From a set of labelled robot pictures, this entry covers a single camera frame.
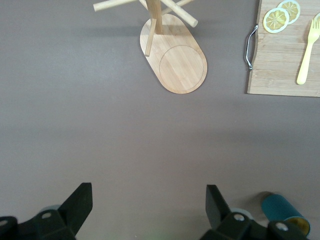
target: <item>fork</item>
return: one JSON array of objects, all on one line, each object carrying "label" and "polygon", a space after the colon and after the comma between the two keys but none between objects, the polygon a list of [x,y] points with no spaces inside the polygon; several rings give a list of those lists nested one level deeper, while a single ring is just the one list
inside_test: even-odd
[{"label": "fork", "polygon": [[305,49],[304,57],[301,63],[300,71],[296,83],[302,85],[306,82],[309,70],[311,50],[314,43],[320,36],[320,20],[313,19],[311,22],[310,32],[308,35],[308,44]]}]

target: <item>cutting board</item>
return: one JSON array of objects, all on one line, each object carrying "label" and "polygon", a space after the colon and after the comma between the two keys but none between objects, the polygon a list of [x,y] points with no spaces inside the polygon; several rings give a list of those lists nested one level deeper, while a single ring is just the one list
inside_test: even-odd
[{"label": "cutting board", "polygon": [[281,0],[260,0],[249,94],[320,97],[320,39],[312,48],[306,83],[297,84],[311,21],[320,12],[320,0],[297,2],[301,8],[297,21],[283,31],[272,34],[264,29],[263,19]]}]

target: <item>gray tabletop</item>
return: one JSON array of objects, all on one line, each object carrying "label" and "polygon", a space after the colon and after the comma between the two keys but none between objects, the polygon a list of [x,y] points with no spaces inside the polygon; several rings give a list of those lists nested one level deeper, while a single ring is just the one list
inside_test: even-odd
[{"label": "gray tabletop", "polygon": [[92,182],[79,240],[197,240],[207,184],[266,219],[261,192],[285,196],[320,235],[319,99],[246,94],[254,0],[184,7],[208,74],[162,87],[139,44],[138,2],[0,1],[0,216],[20,222]]}]

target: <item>wooden base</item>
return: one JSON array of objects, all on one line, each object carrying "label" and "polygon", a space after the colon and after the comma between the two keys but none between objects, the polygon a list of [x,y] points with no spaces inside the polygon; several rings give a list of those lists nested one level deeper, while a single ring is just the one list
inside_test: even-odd
[{"label": "wooden base", "polygon": [[[190,93],[204,82],[207,60],[185,24],[176,16],[162,16],[163,34],[155,34],[150,56],[146,57],[160,83],[176,94]],[[145,52],[151,27],[149,19],[142,28],[140,45]]]}]

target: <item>teal cup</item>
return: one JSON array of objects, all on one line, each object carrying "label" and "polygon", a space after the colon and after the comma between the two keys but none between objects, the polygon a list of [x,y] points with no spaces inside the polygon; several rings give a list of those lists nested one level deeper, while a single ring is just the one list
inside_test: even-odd
[{"label": "teal cup", "polygon": [[306,236],[310,232],[310,223],[283,196],[271,194],[262,204],[262,211],[269,221],[286,221],[295,224]]}]

